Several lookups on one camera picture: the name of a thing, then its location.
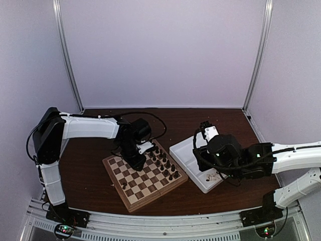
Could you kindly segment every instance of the black chess piece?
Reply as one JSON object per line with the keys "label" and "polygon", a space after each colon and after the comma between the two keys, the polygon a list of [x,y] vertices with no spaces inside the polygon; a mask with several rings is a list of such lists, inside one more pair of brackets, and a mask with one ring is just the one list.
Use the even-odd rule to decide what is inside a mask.
{"label": "black chess piece", "polygon": [[170,161],[169,160],[167,160],[167,162],[166,162],[166,166],[165,166],[166,168],[169,168],[169,167],[171,167],[171,163],[170,163]]}

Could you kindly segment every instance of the wooden chessboard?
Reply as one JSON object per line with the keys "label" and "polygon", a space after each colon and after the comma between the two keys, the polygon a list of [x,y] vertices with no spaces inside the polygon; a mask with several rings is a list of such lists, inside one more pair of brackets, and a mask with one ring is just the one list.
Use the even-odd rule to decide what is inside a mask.
{"label": "wooden chessboard", "polygon": [[157,142],[153,141],[159,150],[166,153],[166,160],[170,164],[174,164],[175,171],[178,171],[178,176],[175,177],[175,171],[171,167],[166,168],[166,162],[160,157],[160,153],[153,152],[156,160],[153,160],[150,153],[145,154],[146,162],[142,171],[135,171],[132,169],[121,157],[111,156],[103,160],[103,164],[119,194],[121,200],[124,202],[127,210],[133,212],[157,198],[172,191],[187,181],[187,174],[180,168],[180,166],[173,160],[173,158],[162,148]]}

